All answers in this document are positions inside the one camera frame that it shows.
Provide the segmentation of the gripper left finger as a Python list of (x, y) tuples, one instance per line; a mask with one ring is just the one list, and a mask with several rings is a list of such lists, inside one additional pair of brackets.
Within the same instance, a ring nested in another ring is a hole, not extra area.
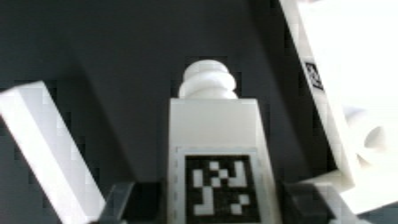
[(113, 184), (99, 217), (89, 224), (156, 224), (160, 217), (161, 184)]

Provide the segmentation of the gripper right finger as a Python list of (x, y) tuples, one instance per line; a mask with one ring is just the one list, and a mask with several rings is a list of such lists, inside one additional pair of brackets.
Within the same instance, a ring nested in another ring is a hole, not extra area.
[(330, 184), (286, 183), (280, 211), (284, 224), (359, 224)]

